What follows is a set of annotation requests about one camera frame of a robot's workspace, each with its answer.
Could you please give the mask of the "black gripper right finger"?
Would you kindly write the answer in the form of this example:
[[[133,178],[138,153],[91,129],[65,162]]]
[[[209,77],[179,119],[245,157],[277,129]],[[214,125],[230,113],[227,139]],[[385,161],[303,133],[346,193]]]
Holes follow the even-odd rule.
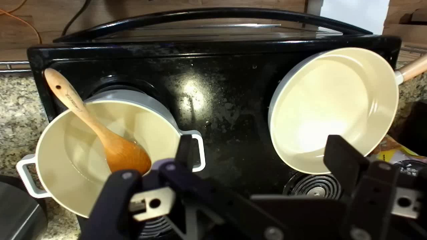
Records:
[[[427,240],[427,175],[419,163],[370,162],[339,135],[327,138],[325,165],[342,186],[342,240]]]

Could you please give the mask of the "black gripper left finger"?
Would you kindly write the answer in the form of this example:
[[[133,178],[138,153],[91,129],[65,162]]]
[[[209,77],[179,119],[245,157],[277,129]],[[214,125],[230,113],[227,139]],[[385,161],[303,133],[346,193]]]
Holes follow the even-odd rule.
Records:
[[[114,171],[105,183],[89,219],[85,240],[166,240],[174,237],[167,217],[178,194],[161,183],[162,166],[186,165],[190,173],[207,166],[205,141],[185,134],[177,154],[158,162],[151,173],[142,175],[133,169]]]

